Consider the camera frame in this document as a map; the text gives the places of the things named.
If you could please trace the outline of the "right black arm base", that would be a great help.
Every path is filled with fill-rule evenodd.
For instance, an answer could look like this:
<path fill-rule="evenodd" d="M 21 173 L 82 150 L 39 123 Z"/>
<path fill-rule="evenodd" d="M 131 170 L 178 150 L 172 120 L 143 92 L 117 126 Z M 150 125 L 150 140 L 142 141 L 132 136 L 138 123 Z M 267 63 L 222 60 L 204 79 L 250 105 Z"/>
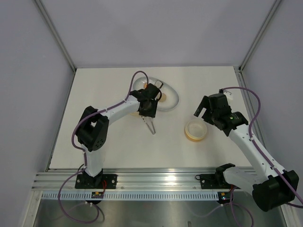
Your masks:
<path fill-rule="evenodd" d="M 200 182 L 201 189 L 227 189 L 231 190 L 235 186 L 225 183 L 224 181 L 217 180 L 215 174 L 199 174 L 195 179 Z"/>

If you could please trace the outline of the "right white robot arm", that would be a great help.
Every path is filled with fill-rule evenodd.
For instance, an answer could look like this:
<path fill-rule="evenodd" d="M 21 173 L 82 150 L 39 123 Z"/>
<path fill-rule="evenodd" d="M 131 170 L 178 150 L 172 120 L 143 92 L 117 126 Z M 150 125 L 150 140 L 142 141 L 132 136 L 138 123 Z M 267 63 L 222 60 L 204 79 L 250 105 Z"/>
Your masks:
<path fill-rule="evenodd" d="M 255 175 L 248 174 L 232 163 L 219 166 L 212 180 L 220 188 L 237 186 L 252 195 L 262 211 L 289 204 L 295 199 L 299 176 L 286 171 L 267 152 L 251 132 L 249 122 L 240 112 L 233 112 L 223 93 L 204 96 L 194 113 L 198 117 L 205 109 L 202 119 L 231 139 L 252 165 Z"/>

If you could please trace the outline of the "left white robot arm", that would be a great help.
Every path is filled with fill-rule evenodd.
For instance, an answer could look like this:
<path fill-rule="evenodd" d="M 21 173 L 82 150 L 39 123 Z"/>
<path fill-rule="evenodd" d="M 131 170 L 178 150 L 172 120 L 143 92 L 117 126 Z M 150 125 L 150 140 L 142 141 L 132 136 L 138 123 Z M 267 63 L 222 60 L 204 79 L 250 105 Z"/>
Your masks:
<path fill-rule="evenodd" d="M 100 173 L 105 158 L 102 146 L 106 142 L 109 126 L 134 112 L 138 112 L 143 119 L 155 118 L 157 105 L 157 99 L 138 100 L 130 96 L 109 108 L 98 110 L 89 106 L 84 110 L 71 141 L 75 148 L 83 151 L 84 172 L 87 174 L 85 181 L 91 188 L 98 188 L 102 184 Z"/>

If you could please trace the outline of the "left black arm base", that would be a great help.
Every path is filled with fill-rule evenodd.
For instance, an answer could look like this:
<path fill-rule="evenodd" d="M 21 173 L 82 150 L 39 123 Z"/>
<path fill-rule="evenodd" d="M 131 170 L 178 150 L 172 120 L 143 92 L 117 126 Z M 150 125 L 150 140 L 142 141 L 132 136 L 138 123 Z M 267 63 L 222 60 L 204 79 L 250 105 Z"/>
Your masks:
<path fill-rule="evenodd" d="M 116 174 L 101 174 L 91 177 L 87 174 L 79 174 L 76 178 L 76 189 L 115 189 L 117 184 Z"/>

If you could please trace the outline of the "cream lunch box lid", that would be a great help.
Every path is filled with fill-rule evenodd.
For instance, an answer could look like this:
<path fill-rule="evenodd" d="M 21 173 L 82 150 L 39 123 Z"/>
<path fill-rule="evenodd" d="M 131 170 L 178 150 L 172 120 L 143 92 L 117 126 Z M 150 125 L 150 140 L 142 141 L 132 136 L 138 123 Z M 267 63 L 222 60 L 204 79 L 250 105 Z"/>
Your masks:
<path fill-rule="evenodd" d="M 136 117 L 139 117 L 139 112 L 133 112 L 133 113 L 130 113 L 131 116 L 136 116 Z"/>

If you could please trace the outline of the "round cream lunch box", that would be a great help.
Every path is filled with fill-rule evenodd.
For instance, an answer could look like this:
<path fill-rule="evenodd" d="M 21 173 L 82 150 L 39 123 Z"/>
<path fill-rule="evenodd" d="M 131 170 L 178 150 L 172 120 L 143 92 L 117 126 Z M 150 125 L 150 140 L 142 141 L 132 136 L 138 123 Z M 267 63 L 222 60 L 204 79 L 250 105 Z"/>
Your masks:
<path fill-rule="evenodd" d="M 202 120 L 190 120 L 184 128 L 185 137 L 193 142 L 202 141 L 207 135 L 207 126 Z"/>

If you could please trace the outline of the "round beige cookie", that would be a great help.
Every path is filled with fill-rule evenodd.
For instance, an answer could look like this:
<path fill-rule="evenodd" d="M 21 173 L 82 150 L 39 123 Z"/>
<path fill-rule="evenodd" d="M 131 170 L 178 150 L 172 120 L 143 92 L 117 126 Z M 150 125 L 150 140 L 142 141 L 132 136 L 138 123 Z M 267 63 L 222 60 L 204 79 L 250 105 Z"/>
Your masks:
<path fill-rule="evenodd" d="M 167 96 L 162 93 L 161 99 L 159 100 L 160 102 L 165 102 L 167 100 Z"/>

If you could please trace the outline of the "white oval plate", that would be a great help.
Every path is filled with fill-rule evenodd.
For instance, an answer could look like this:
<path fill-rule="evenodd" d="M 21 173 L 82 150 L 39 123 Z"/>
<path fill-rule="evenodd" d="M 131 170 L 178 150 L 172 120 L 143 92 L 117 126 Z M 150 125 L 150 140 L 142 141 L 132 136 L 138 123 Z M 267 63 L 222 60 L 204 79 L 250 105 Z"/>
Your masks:
<path fill-rule="evenodd" d="M 149 83 L 152 83 L 153 85 L 155 85 L 155 82 L 157 80 L 157 78 L 153 78 L 153 77 L 149 77 Z M 160 91 L 162 93 L 164 93 L 167 96 L 167 100 L 165 102 L 158 102 L 158 106 L 157 106 L 157 110 L 159 111 L 171 111 L 174 108 L 176 108 L 176 106 L 179 103 L 179 95 L 177 93 L 177 91 L 170 86 L 169 84 L 167 84 L 166 82 L 164 82 L 163 80 L 160 80 L 163 82 L 163 86 L 160 89 Z M 139 90 L 139 89 L 144 89 L 144 84 L 147 83 L 147 79 L 146 77 L 141 77 L 136 79 L 133 82 L 133 90 Z"/>

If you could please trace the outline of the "white black sushi piece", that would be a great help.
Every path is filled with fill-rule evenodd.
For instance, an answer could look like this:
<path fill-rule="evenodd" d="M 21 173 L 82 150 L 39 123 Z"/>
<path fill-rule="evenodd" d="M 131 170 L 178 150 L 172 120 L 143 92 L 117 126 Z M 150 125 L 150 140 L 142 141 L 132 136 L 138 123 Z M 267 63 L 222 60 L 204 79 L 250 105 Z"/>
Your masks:
<path fill-rule="evenodd" d="M 162 86 L 163 86 L 163 82 L 160 81 L 160 80 L 157 80 L 157 81 L 155 82 L 155 86 L 156 86 L 158 89 L 161 89 Z"/>

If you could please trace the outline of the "aluminium front rail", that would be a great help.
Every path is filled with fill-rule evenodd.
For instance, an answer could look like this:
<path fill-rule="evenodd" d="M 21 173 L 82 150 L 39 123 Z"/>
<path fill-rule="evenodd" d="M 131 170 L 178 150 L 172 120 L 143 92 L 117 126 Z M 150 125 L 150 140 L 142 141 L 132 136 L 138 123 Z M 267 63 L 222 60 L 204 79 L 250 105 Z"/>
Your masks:
<path fill-rule="evenodd" d="M 38 172 L 31 190 L 57 191 L 63 182 L 77 172 L 73 169 L 49 169 Z M 116 174 L 116 191 L 199 191 L 199 174 L 213 174 L 214 167 L 204 168 L 105 168 L 104 173 Z"/>

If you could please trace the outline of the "right aluminium frame post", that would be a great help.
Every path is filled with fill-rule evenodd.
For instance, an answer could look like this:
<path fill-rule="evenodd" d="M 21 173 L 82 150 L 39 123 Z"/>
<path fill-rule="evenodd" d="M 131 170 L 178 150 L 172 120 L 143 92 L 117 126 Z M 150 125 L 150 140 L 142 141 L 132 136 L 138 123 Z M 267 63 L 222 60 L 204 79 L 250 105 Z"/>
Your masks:
<path fill-rule="evenodd" d="M 281 3 L 283 2 L 283 0 L 275 0 L 272 4 L 272 6 L 270 7 L 270 10 L 268 11 L 265 19 L 263 20 L 256 36 L 253 39 L 253 42 L 251 43 L 243 61 L 241 62 L 240 66 L 239 66 L 239 72 L 242 73 L 245 69 L 245 67 L 247 66 L 249 60 L 251 59 L 255 49 L 257 48 L 257 45 L 259 44 L 259 42 L 261 41 L 263 35 L 265 34 L 266 30 L 269 27 L 270 22 L 272 21 L 273 17 L 275 16 L 278 8 L 280 7 Z"/>

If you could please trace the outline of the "aluminium frame post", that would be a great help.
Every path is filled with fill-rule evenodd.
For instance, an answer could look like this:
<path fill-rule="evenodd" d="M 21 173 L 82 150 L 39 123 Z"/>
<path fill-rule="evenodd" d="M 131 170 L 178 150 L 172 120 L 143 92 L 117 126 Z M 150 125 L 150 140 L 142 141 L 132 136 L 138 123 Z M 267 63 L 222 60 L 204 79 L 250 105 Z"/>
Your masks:
<path fill-rule="evenodd" d="M 51 33 L 54 41 L 56 42 L 58 48 L 60 49 L 61 54 L 63 55 L 64 59 L 67 61 L 72 72 L 75 74 L 77 68 L 76 68 L 71 56 L 69 55 L 43 1 L 42 0 L 33 0 L 33 3 L 35 4 L 38 12 L 41 14 L 41 17 L 42 17 L 43 21 L 45 22 L 49 32 Z"/>
<path fill-rule="evenodd" d="M 275 16 L 278 8 L 280 7 L 281 3 L 283 2 L 283 0 L 275 0 L 272 4 L 272 6 L 270 7 L 270 10 L 268 11 L 265 19 L 263 20 L 256 36 L 253 39 L 253 42 L 251 43 L 243 61 L 241 62 L 240 66 L 239 66 L 239 72 L 242 73 L 245 69 L 245 67 L 247 66 L 249 60 L 251 59 L 255 49 L 257 48 L 257 45 L 259 44 L 259 42 L 261 41 L 263 35 L 265 34 L 266 30 L 269 27 L 270 22 L 272 21 L 273 17 Z"/>

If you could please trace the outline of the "left aluminium frame post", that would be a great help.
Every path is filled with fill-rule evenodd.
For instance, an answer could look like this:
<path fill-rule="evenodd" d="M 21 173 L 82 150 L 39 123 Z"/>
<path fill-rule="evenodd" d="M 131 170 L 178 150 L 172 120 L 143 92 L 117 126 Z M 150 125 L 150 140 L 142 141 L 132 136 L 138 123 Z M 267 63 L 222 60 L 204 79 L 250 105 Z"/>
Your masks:
<path fill-rule="evenodd" d="M 63 55 L 64 59 L 67 61 L 72 72 L 75 74 L 77 68 L 76 68 L 71 56 L 69 55 L 43 1 L 42 0 L 33 0 L 33 3 L 35 4 L 38 12 L 41 14 L 41 17 L 42 17 L 43 21 L 45 22 L 49 32 L 51 33 L 54 41 L 56 42 L 58 48 L 60 49 L 61 54 Z"/>

